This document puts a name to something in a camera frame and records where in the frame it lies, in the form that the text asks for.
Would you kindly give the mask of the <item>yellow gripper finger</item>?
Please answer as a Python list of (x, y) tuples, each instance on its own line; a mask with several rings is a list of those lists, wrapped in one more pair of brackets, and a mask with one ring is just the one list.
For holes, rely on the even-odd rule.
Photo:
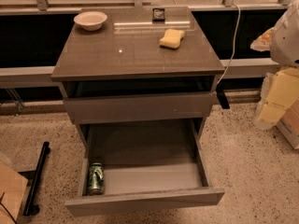
[(299, 98), (299, 69), (292, 67), (275, 74), (267, 73), (260, 96), (253, 124), (261, 130), (268, 130), (277, 125)]

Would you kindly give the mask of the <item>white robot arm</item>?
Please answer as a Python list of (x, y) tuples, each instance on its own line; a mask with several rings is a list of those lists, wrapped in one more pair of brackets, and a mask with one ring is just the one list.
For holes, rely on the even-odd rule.
[(292, 2), (273, 28), (251, 45), (251, 49), (270, 51), (281, 68), (267, 73), (261, 89), (253, 124), (268, 130), (275, 126), (299, 97), (299, 1)]

